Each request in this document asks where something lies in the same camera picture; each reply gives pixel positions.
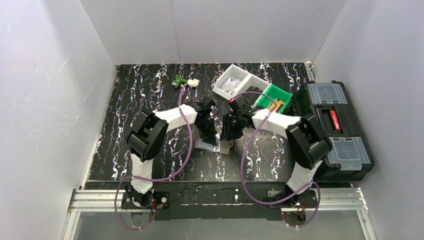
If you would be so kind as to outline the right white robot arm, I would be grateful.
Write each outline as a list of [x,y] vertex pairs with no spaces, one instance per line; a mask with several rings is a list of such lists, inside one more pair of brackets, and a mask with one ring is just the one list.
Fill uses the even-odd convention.
[[229,106],[231,112],[223,117],[220,140],[239,139],[246,128],[266,130],[286,138],[295,160],[286,191],[297,195],[305,192],[323,159],[333,150],[318,119],[313,114],[290,116],[252,106],[243,97],[231,99]]

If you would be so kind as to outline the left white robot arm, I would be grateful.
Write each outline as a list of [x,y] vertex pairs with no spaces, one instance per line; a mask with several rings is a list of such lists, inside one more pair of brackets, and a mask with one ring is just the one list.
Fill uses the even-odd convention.
[[131,187],[145,195],[152,187],[153,158],[164,145],[167,132],[193,124],[199,130],[202,141],[217,146],[214,120],[211,112],[216,102],[208,97],[200,101],[182,104],[165,111],[143,110],[125,138],[132,161]]

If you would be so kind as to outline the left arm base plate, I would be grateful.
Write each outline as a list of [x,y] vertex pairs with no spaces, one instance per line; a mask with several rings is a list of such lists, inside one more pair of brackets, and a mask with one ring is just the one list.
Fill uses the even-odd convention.
[[124,192],[120,208],[124,210],[141,209],[168,209],[170,207],[170,193],[165,191],[148,191],[146,194]]

